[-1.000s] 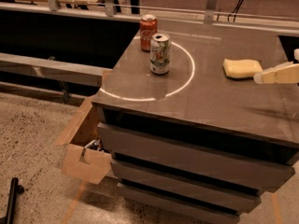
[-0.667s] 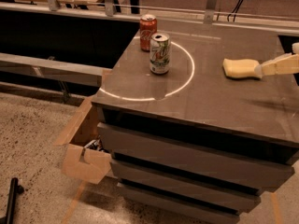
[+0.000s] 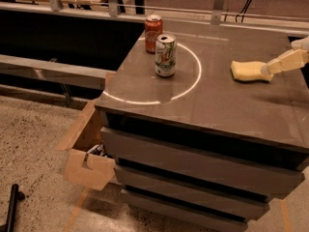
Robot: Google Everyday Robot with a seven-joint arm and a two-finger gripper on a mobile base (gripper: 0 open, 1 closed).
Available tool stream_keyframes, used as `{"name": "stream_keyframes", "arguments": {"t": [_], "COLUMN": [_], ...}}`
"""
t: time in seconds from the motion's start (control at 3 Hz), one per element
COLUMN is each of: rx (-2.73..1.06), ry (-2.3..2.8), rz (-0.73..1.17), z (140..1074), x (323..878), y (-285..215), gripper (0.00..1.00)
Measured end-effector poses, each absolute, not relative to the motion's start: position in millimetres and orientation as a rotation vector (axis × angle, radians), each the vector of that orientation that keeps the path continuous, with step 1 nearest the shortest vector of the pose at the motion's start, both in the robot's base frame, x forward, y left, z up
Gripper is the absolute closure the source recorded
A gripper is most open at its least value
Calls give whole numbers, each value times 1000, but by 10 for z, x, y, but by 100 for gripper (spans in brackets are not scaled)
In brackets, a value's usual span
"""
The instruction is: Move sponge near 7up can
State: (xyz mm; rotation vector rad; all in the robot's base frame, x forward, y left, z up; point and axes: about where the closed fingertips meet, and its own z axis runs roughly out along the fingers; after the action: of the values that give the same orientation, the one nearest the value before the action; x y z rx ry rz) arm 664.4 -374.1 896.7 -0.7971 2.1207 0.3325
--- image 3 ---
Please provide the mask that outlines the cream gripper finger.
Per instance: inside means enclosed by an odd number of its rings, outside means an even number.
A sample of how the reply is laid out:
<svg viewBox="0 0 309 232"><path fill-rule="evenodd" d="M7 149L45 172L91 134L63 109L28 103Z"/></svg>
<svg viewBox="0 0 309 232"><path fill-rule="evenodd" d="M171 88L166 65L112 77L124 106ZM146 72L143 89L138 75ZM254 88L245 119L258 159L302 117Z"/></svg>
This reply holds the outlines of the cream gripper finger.
<svg viewBox="0 0 309 232"><path fill-rule="evenodd" d="M308 53L306 50L288 50L265 63L261 67L261 73L263 75L272 75L281 72L288 72L304 67L308 62Z"/></svg>

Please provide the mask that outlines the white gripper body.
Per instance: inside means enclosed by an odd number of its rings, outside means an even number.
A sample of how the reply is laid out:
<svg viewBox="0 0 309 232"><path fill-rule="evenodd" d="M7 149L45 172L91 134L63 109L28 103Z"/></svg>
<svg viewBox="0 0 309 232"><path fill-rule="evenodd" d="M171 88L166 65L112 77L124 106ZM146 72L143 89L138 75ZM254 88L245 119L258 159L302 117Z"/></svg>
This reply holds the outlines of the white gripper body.
<svg viewBox="0 0 309 232"><path fill-rule="evenodd" d="M295 40L291 42L293 50L302 49L309 52L309 36L300 40Z"/></svg>

